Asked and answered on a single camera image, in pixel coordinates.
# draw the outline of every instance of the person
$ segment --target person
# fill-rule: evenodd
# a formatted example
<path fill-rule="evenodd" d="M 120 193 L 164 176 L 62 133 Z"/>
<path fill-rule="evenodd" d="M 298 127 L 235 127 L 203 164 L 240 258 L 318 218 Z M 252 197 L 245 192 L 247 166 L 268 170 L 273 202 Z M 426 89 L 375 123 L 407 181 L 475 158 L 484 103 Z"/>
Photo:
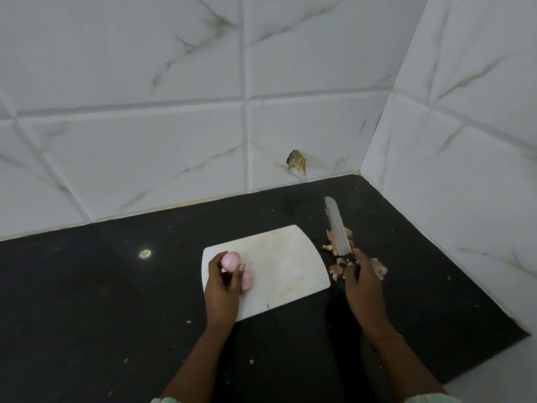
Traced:
<path fill-rule="evenodd" d="M 357 280 L 355 267 L 346 267 L 346 298 L 365 337 L 386 368 L 396 401 L 460 403 L 460 400 L 446 394 L 442 385 L 390 324 L 381 281 L 373 271 L 371 261 L 359 249 L 352 252 L 361 268 Z M 220 260 L 226 253 L 217 254 L 209 262 L 205 288 L 206 330 L 161 398 L 151 403 L 205 403 L 211 400 L 218 359 L 237 319 L 241 278 L 245 269 L 245 265 L 241 264 L 234 271 L 229 286 L 225 286 L 220 275 Z"/>

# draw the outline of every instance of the chopping board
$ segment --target chopping board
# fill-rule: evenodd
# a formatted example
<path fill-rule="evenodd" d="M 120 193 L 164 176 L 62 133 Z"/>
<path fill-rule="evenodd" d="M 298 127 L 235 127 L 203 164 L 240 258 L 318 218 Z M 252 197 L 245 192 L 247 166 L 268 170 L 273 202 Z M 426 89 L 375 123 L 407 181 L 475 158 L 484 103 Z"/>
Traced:
<path fill-rule="evenodd" d="M 253 288 L 241 294 L 237 321 L 330 287 L 319 251 L 295 224 L 205 248 L 201 262 L 204 291 L 209 261 L 225 250 L 238 252 L 253 277 Z"/>

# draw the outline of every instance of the knife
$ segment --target knife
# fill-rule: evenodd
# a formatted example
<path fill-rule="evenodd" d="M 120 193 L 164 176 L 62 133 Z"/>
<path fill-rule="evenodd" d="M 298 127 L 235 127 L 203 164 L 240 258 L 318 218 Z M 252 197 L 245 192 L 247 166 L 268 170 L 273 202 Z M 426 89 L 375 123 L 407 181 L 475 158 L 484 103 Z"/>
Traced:
<path fill-rule="evenodd" d="M 330 230 L 332 230 L 334 244 L 340 255 L 339 257 L 345 261 L 345 266 L 349 262 L 356 266 L 351 245 L 348 243 L 347 234 L 345 233 L 345 227 L 343 226 L 343 221 L 341 220 L 336 201 L 329 196 L 325 196 L 324 203 L 326 204 L 326 216 L 328 216 L 328 220 L 330 221 Z"/>

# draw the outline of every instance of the pink onion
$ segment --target pink onion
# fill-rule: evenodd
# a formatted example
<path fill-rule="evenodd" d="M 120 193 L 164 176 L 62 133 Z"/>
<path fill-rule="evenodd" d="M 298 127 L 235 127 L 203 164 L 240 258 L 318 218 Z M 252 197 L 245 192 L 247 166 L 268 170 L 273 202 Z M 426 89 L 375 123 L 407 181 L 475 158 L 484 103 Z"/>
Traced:
<path fill-rule="evenodd" d="M 252 273 L 249 271 L 244 271 L 242 275 L 242 292 L 250 291 L 253 287 Z"/>
<path fill-rule="evenodd" d="M 222 257 L 221 264 L 225 270 L 233 273 L 233 271 L 241 264 L 241 256 L 236 251 L 230 251 Z"/>

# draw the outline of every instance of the bracelet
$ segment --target bracelet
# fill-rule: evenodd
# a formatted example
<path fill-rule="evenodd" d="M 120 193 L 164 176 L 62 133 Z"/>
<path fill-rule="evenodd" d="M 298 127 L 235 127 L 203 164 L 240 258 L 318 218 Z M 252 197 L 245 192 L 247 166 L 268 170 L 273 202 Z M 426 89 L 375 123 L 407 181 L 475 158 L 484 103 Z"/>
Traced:
<path fill-rule="evenodd" d="M 390 338 L 401 338 L 401 339 L 404 340 L 403 335 L 394 332 L 393 334 L 389 334 L 389 335 L 383 336 L 382 338 L 375 339 L 374 341 L 371 341 L 371 345 L 375 345 L 377 342 L 384 341 L 384 340 L 390 339 Z"/>

